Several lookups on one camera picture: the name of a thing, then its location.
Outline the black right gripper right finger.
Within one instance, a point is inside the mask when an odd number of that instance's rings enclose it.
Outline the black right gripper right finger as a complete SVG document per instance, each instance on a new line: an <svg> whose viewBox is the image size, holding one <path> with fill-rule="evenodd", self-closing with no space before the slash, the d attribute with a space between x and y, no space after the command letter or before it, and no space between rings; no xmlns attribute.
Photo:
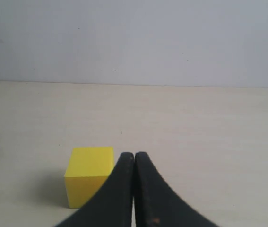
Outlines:
<svg viewBox="0 0 268 227"><path fill-rule="evenodd" d="M133 197L138 227L216 227L183 201L146 152L135 154Z"/></svg>

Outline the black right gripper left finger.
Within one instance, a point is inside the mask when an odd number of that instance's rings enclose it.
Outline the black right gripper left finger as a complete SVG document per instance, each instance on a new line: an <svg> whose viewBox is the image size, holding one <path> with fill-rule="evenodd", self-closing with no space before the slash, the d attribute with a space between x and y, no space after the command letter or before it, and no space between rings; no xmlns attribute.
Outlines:
<svg viewBox="0 0 268 227"><path fill-rule="evenodd" d="M101 188L59 227L130 227L134 155L123 152Z"/></svg>

